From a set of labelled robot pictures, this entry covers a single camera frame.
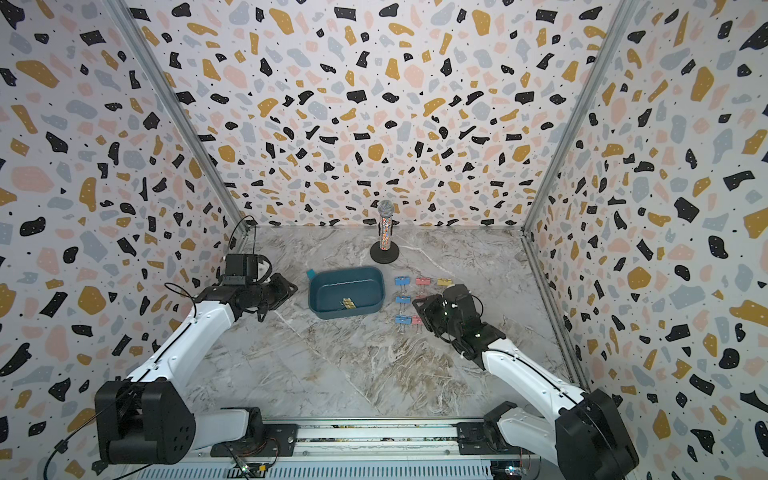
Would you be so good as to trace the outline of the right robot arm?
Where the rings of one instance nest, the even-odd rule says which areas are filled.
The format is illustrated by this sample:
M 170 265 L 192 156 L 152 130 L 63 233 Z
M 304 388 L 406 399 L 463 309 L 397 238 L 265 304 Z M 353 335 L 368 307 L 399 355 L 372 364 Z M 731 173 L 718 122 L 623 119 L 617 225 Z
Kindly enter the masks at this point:
M 624 479 L 639 455 L 611 396 L 587 392 L 544 369 L 482 318 L 465 285 L 412 302 L 423 326 L 464 359 L 501 379 L 537 413 L 506 401 L 483 418 L 487 444 L 521 447 L 558 466 L 566 479 Z

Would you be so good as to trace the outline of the teal plastic storage box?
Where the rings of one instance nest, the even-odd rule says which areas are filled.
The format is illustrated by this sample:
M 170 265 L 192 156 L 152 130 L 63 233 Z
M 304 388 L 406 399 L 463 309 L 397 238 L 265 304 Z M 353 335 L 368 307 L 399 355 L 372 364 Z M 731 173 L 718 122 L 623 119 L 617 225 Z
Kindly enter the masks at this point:
M 377 313 L 385 297 L 383 274 L 373 266 L 323 271 L 309 280 L 308 307 L 321 320 Z M 344 298 L 356 307 L 346 309 Z

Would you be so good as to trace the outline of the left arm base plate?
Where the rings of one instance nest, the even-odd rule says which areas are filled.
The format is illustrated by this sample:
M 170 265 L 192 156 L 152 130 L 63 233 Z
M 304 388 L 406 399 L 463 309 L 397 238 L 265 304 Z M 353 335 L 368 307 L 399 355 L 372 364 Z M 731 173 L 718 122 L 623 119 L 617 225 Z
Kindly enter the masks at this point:
M 210 456 L 230 458 L 234 453 L 242 458 L 291 457 L 298 431 L 295 423 L 267 423 L 239 440 L 214 445 Z

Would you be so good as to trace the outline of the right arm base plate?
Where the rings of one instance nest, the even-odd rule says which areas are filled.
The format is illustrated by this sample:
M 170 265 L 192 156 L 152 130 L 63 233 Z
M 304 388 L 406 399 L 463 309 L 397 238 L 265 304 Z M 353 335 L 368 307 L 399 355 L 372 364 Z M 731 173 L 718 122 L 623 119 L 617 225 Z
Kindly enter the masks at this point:
M 459 422 L 456 429 L 461 455 L 528 454 L 527 450 L 504 440 L 498 428 L 490 422 Z

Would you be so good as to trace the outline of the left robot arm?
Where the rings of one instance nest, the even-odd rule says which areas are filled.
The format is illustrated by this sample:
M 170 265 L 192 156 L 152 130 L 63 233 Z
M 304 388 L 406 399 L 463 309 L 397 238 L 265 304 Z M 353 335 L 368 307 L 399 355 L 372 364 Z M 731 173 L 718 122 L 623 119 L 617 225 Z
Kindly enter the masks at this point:
M 194 299 L 181 326 L 124 380 L 96 393 L 99 454 L 108 464 L 175 464 L 189 452 L 228 442 L 260 446 L 263 422 L 255 407 L 193 414 L 182 393 L 198 365 L 243 314 L 262 321 L 298 288 L 281 274 L 267 280 L 214 285 Z

